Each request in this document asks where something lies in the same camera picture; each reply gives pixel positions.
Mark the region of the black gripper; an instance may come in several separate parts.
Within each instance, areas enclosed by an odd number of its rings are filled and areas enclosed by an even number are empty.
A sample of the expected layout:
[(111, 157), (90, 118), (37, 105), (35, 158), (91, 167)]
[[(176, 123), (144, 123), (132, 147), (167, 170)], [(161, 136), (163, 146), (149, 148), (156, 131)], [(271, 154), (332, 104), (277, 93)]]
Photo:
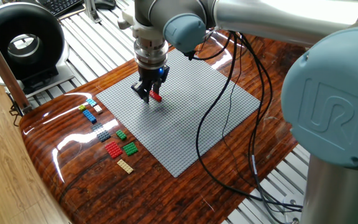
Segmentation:
[(138, 68), (139, 81), (131, 86), (138, 96), (145, 103), (149, 102), (149, 92), (151, 89), (159, 94), (160, 87), (167, 79), (170, 67), (164, 65), (156, 69)]

